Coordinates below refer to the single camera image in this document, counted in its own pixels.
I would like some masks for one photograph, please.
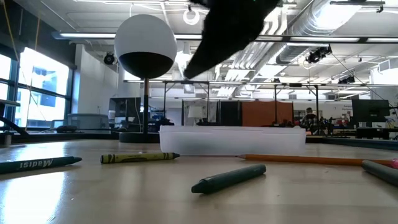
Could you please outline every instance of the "green crayon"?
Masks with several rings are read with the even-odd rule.
[[[192,193],[210,194],[234,184],[258,177],[266,172],[266,166],[263,164],[245,167],[238,170],[232,170],[223,174],[217,174],[199,180],[191,188]]]
[[[81,161],[80,157],[65,156],[48,159],[34,159],[29,161],[1,162],[0,174],[66,166],[79,161]]]
[[[101,163],[117,163],[117,162],[143,162],[143,161],[158,161],[158,160],[169,160],[180,157],[179,154],[168,152],[168,153],[143,153],[143,154],[126,154],[126,155],[102,155]]]

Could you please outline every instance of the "computer monitor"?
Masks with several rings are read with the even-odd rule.
[[[141,98],[111,98],[109,99],[109,110],[115,110],[115,117],[129,118],[134,117],[134,123],[138,123],[138,116],[141,107]]]
[[[390,115],[388,100],[352,100],[355,122],[385,122]]]

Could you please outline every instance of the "pencil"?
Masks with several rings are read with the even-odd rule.
[[[329,158],[329,157],[274,156],[274,155],[254,155],[254,154],[240,155],[238,157],[250,161],[298,162],[298,163],[344,165],[344,166],[361,166],[362,161],[365,160],[365,159],[346,159],[346,158]],[[391,166],[391,161],[388,160],[375,159],[370,161],[389,167]]]

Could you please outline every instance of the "ball on stand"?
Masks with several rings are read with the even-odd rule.
[[[132,16],[121,24],[114,48],[125,71],[141,79],[165,74],[177,54],[171,28],[158,17],[147,14]]]

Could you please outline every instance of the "yellow crayon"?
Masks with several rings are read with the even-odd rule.
[[[115,155],[108,154],[101,156],[102,164],[117,163],[117,162],[142,162],[142,161],[156,161],[156,160],[168,160],[180,157],[179,154],[168,152],[168,153],[145,153],[145,154],[125,154]]]

